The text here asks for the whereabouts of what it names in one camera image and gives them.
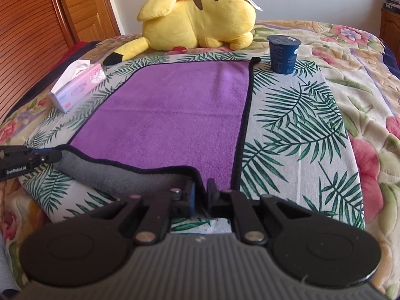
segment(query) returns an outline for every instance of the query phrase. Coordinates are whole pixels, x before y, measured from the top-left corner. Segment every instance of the cup lid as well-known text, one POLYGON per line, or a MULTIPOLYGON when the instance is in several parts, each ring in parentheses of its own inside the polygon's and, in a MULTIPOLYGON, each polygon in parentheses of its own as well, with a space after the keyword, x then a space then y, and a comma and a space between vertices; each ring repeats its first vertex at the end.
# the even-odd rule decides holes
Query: cup lid
POLYGON ((285 36, 285 35, 271 35, 267 37, 268 41, 276 45, 298 46, 301 45, 301 40, 285 36))

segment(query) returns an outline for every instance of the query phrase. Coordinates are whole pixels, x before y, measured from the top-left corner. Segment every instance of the blue yogurt cup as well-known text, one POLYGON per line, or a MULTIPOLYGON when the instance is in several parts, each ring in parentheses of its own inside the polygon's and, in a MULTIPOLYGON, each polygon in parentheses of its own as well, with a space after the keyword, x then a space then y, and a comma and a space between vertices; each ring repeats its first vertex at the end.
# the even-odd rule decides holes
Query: blue yogurt cup
POLYGON ((272 70, 280 74, 292 74, 295 70, 301 40, 284 35, 272 35, 267 39, 272 70))

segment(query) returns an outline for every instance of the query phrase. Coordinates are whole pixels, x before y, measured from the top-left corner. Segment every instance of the screw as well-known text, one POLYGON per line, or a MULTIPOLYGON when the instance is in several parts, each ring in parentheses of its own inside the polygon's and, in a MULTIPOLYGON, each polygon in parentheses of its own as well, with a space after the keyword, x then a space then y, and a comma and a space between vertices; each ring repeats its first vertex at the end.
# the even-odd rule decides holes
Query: screw
POLYGON ((136 234, 136 240, 139 242, 152 242, 156 238, 156 235, 150 231, 142 231, 136 234))
POLYGON ((196 240, 197 242, 203 242, 206 239, 207 239, 206 237, 200 236, 200 237, 195 238, 194 240, 196 240))
POLYGON ((246 232, 244 237, 247 241, 250 241, 250 242, 260 242, 265 238, 264 234, 260 231, 246 232))
POLYGON ((171 188, 169 190, 172 193, 172 198, 175 201, 178 201, 181 199, 181 189, 180 188, 171 188))

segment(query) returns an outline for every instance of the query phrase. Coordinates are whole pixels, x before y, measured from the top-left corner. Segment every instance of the book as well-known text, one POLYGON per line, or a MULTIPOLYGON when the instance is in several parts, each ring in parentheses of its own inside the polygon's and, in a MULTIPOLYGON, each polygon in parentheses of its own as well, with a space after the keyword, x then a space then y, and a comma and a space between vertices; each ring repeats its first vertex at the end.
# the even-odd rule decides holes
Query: book
POLYGON ((390 4, 395 4, 396 6, 400 6, 400 2, 397 0, 386 0, 386 3, 390 4))
POLYGON ((393 3, 383 3, 383 8, 395 12, 396 14, 400 14, 400 5, 395 5, 393 3))

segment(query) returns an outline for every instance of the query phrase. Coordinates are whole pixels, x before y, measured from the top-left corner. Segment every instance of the green leaf pattern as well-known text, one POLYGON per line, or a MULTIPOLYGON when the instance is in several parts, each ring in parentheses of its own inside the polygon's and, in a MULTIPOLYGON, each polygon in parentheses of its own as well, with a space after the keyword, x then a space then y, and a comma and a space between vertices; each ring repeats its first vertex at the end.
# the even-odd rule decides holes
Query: green leaf pattern
MULTIPOLYGON (((72 110, 66 114, 51 110, 25 144, 47 148, 67 143, 99 105, 145 66, 248 61, 252 57, 260 57, 261 62, 253 70, 253 101, 243 150, 241 191, 253 199, 265 193, 279 195, 362 228, 357 167, 354 165, 351 171, 342 168, 341 158, 350 147, 343 120, 318 66, 310 60, 298 59, 295 72, 289 76, 273 73, 270 55, 257 53, 165 55, 123 62, 106 68, 106 80, 72 110), (309 173, 314 175, 313 179, 303 177, 309 173)), ((53 165, 41 165, 24 176, 22 182, 54 222, 115 200, 58 172, 53 165)), ((229 229, 225 219, 210 221, 201 216, 176 221, 172 226, 172 231, 179 233, 229 229)))
POLYGON ((319 67, 300 59, 293 75, 279 75, 269 72, 269 57, 261 59, 254 67, 240 190, 252 199, 284 197, 363 229, 357 166, 319 67), (258 75, 264 72, 273 77, 258 75))

